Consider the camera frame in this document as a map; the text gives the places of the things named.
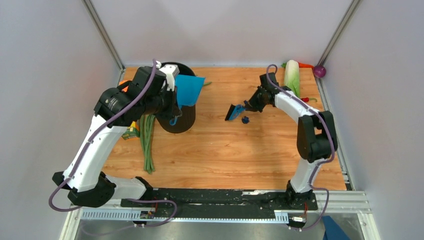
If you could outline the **blue dustpan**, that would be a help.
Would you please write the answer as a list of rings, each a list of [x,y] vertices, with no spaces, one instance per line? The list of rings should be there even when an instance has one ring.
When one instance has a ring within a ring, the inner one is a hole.
[[[171,125],[174,125],[177,121],[177,118],[182,115],[181,107],[182,106],[193,106],[196,105],[200,93],[205,83],[205,77],[201,76],[190,76],[178,74],[175,78],[175,87],[176,87],[176,103],[177,107],[180,110],[175,117],[173,117],[169,122]]]

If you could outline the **blue hand brush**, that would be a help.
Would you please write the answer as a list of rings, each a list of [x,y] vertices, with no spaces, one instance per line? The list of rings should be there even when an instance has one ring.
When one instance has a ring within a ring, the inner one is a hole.
[[[245,107],[241,104],[233,105],[231,104],[228,112],[225,116],[225,121],[232,121],[236,119],[242,112],[245,111]]]

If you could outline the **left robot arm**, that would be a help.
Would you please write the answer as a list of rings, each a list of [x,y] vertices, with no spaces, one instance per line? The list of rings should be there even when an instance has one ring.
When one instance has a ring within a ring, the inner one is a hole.
[[[131,199],[143,208],[152,203],[150,185],[143,178],[110,176],[103,167],[132,123],[145,115],[171,120],[181,114],[176,86],[179,72],[175,63],[155,61],[151,66],[139,67],[132,80],[101,94],[77,155],[66,170],[52,176],[58,190],[68,191],[72,210],[98,208],[116,199]]]

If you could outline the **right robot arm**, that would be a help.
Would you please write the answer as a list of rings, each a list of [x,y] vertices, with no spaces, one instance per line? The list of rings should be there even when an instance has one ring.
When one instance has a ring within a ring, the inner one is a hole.
[[[271,105],[287,114],[297,124],[296,147],[300,160],[294,176],[287,183],[286,205],[299,209],[306,201],[305,195],[313,191],[313,182],[321,165],[331,162],[337,150],[333,114],[319,111],[306,104],[294,92],[279,86],[275,73],[260,75],[260,86],[245,101],[250,112],[262,112]]]

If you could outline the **green bean bundle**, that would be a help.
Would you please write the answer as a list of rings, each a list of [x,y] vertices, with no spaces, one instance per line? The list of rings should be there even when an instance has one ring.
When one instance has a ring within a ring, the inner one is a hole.
[[[139,120],[139,139],[144,156],[143,170],[149,175],[155,171],[152,157],[155,120],[154,115],[143,115]]]

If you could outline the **napa cabbage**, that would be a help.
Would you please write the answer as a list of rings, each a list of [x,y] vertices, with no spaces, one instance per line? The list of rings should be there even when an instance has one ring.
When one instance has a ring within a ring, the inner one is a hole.
[[[300,97],[300,67],[295,60],[289,60],[285,64],[284,85],[292,90],[292,92]]]

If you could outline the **black trash bucket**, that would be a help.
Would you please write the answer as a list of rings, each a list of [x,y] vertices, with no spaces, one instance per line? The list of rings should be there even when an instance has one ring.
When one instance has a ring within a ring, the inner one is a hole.
[[[168,62],[162,62],[161,63],[162,66],[164,65],[177,65],[178,69],[179,69],[179,74],[180,75],[186,75],[186,76],[196,76],[195,72],[188,67],[185,64],[182,64],[180,62],[172,62],[172,61],[168,61]],[[174,125],[170,124],[170,120],[169,119],[164,119],[164,118],[156,118],[156,120],[158,121],[159,125],[168,133],[172,133],[172,134],[180,134],[183,132],[186,132],[187,130],[189,130],[195,120],[196,120],[196,106],[185,106],[183,105],[181,108],[181,113],[182,115],[179,116],[176,119],[176,123]]]

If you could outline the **orange juice carton back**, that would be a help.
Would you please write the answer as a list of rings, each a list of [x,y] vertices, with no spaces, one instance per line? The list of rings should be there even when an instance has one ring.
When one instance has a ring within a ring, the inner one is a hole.
[[[122,80],[119,82],[117,89],[121,92],[126,93],[128,91],[129,84],[131,83],[131,80]]]

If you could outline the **orange juice carton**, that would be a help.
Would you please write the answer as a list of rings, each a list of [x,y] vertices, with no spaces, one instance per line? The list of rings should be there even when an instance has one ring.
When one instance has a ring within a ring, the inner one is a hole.
[[[132,140],[140,137],[140,126],[139,121],[133,121],[131,125],[122,134],[122,139]]]
[[[119,82],[117,89],[121,92],[126,93],[128,91],[129,84],[131,83],[131,80],[122,80]]]

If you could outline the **red chili pepper right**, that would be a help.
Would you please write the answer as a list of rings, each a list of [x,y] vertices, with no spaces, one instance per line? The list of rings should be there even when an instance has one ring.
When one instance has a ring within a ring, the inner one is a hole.
[[[301,100],[305,103],[309,103],[309,102],[317,102],[318,100],[316,98],[313,97],[302,97]]]

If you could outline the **orange juice carton front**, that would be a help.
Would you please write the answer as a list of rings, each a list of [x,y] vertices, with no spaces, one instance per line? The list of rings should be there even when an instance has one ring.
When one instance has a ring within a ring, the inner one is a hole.
[[[140,126],[139,121],[133,121],[131,125],[122,134],[122,139],[132,140],[140,137]]]

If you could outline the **carrot at right corner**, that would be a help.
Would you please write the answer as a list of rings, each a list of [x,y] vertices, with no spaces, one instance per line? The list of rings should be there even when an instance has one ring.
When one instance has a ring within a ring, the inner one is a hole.
[[[310,69],[314,68],[314,65],[301,63],[301,62],[298,62],[298,66],[299,66],[299,68],[310,68]]]

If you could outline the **purple onion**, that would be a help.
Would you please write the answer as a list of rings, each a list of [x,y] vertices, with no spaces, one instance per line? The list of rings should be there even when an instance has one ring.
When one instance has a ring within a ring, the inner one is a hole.
[[[323,78],[327,74],[326,68],[322,65],[314,66],[312,72],[316,78]]]

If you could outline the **blue cloth at bottom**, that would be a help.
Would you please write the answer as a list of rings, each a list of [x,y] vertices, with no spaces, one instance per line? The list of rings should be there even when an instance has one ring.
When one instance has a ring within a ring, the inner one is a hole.
[[[321,219],[325,228],[323,240],[350,240],[331,216],[323,216]]]

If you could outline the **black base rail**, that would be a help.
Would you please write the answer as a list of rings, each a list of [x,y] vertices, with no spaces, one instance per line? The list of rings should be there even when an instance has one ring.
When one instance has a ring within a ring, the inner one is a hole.
[[[196,189],[196,188],[155,188],[144,195],[143,200],[159,200],[160,203],[135,203],[121,200],[121,207],[145,207],[171,216],[175,207],[164,200],[175,202],[175,215],[197,213],[209,215],[237,215],[241,217],[264,216],[276,210],[305,209],[317,210],[314,193],[301,197],[290,197],[285,191],[241,190],[241,189]]]

